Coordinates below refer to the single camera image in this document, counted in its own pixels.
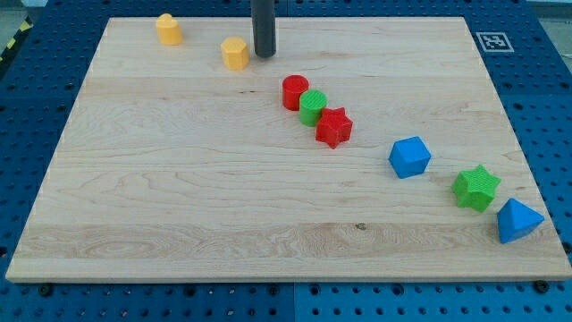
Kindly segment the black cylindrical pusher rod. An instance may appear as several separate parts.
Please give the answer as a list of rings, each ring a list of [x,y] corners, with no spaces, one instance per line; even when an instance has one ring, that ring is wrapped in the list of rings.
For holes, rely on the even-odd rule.
[[[276,52],[274,0],[251,0],[250,6],[255,53],[270,58]]]

